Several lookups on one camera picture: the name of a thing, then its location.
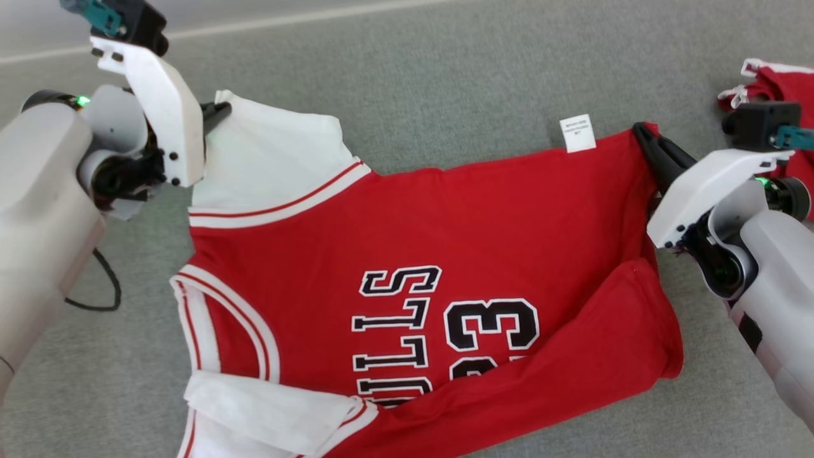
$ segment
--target gray floor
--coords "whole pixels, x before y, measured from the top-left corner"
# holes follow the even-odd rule
[[[714,98],[743,81],[742,60],[814,64],[812,24],[809,0],[479,0],[199,37],[168,58],[201,99],[228,88],[337,116],[351,150],[391,173],[562,146],[558,120],[583,112],[597,136],[651,120],[702,156],[724,146]],[[110,78],[93,65],[0,67],[0,120],[43,87],[91,92]],[[190,255],[188,200],[167,190],[135,221],[110,223],[102,250],[121,311],[66,307],[39,342],[7,399],[9,458],[174,456],[189,368],[167,278]],[[659,261],[683,374],[478,457],[814,455],[693,263]],[[104,303],[112,291],[89,266],[73,295]]]

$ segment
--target black cable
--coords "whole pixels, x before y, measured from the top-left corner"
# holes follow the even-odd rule
[[[65,298],[65,302],[71,306],[75,306],[77,309],[88,310],[88,311],[116,311],[119,309],[121,305],[121,285],[119,284],[119,279],[116,278],[116,273],[111,269],[110,264],[107,263],[107,260],[102,256],[99,250],[94,249],[94,258],[99,261],[99,264],[104,269],[104,272],[107,274],[107,277],[110,279],[111,283],[113,283],[113,291],[114,291],[114,298],[113,298],[113,307],[95,307],[95,306],[88,306],[86,304],[82,304],[80,302],[76,302],[70,297]]]
[[[6,359],[2,356],[0,356],[0,362],[5,363],[8,366],[8,368],[11,370],[11,375],[15,375],[14,368],[11,366],[11,363],[6,361]]]

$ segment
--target white floor line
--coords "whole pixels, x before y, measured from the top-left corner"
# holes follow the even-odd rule
[[[372,5],[359,5],[354,7],[340,7],[324,11],[314,11],[298,15],[286,15],[279,17],[270,17],[261,20],[249,20],[244,22],[237,22],[233,24],[216,25],[213,27],[204,27],[201,29],[192,29],[179,31],[175,33],[167,33],[167,39],[170,40],[170,46],[173,40],[184,39],[190,37],[202,37],[205,35],[216,35],[219,33],[242,32],[244,30],[262,29],[266,27],[275,27],[280,25],[289,24],[302,24],[305,22],[315,22],[319,20],[331,20],[342,17],[349,17],[355,15],[366,15],[382,11],[401,10],[412,7],[420,7],[423,5],[431,5],[434,3],[446,2],[461,2],[464,0],[393,0],[391,2],[380,2]],[[48,59],[51,57],[59,57],[62,55],[75,55],[90,52],[90,43],[87,46],[73,46],[53,51],[35,52],[31,54],[13,55],[10,57],[0,57],[0,65],[16,64],[19,62],[26,62],[29,60]]]

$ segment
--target clothing tag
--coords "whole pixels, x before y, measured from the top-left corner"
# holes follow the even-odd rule
[[[562,128],[562,136],[565,137],[567,152],[578,152],[597,147],[591,117],[587,114],[563,119],[560,121],[560,128]]]

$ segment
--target jersey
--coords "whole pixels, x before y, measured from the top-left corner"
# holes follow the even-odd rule
[[[381,175],[332,117],[226,100],[172,281],[181,456],[460,456],[678,375],[632,131]]]
[[[732,111],[741,103],[755,100],[777,100],[799,103],[802,110],[800,127],[814,129],[814,68],[772,64],[760,59],[746,59],[741,74],[755,80],[718,94],[719,105]],[[797,151],[788,165],[778,166],[769,176],[796,177],[808,189],[814,189],[814,151]],[[808,215],[814,220],[814,213]]]

